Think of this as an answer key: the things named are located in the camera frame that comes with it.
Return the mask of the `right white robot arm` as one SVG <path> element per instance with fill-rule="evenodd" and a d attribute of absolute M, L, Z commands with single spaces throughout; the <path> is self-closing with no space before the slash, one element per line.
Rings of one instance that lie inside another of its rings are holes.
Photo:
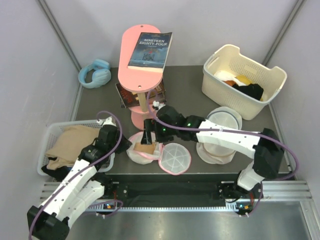
<path fill-rule="evenodd" d="M 158 143 L 170 142 L 178 137 L 184 141 L 225 147 L 252 159 L 239 172 L 233 185 L 237 197 L 245 198 L 263 180 L 278 177 L 284 146 L 273 130 L 264 128 L 262 132 L 251 132 L 232 129 L 200 116 L 185 117 L 172 106 L 162 103 L 154 109 L 152 118 L 143 121 L 141 144 L 150 145 L 151 133 L 154 133 Z"/>

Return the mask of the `pink-trimmed white mesh laundry bag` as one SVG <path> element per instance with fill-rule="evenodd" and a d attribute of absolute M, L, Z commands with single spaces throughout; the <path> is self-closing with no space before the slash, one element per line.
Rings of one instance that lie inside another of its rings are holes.
<path fill-rule="evenodd" d="M 155 133 L 151 134 L 152 143 L 157 144 L 154 154 L 142 153 L 134 150 L 135 143 L 140 143 L 143 132 L 140 131 L 129 138 L 132 146 L 126 151 L 128 157 L 135 163 L 147 165 L 157 161 L 159 167 L 166 173 L 178 176 L 185 173 L 192 162 L 192 156 L 187 148 L 178 143 L 158 143 Z"/>

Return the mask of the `black bra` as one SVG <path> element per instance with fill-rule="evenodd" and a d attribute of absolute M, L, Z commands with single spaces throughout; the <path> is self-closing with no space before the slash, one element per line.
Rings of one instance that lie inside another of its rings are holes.
<path fill-rule="evenodd" d="M 249 84 L 239 86 L 236 83 L 232 86 L 234 89 L 240 91 L 241 93 L 260 101 L 262 99 L 264 89 L 258 84 Z"/>

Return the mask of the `beige bra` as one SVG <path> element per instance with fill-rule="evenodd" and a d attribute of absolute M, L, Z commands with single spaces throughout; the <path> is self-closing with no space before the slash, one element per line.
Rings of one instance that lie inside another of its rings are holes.
<path fill-rule="evenodd" d="M 153 155 L 155 150 L 157 149 L 157 144 L 154 142 L 152 144 L 141 144 L 140 142 L 136 142 L 133 150 L 145 154 Z"/>

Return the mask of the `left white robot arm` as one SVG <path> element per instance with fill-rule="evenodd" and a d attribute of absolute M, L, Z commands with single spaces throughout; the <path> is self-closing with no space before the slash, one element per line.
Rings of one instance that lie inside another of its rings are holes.
<path fill-rule="evenodd" d="M 131 143 L 124 137 L 122 126 L 111 118 L 99 123 L 98 136 L 80 151 L 58 188 L 40 206 L 28 210 L 29 239 L 66 239 L 91 204 L 113 194 L 113 185 L 99 177 L 99 169 L 110 155 L 126 151 Z"/>

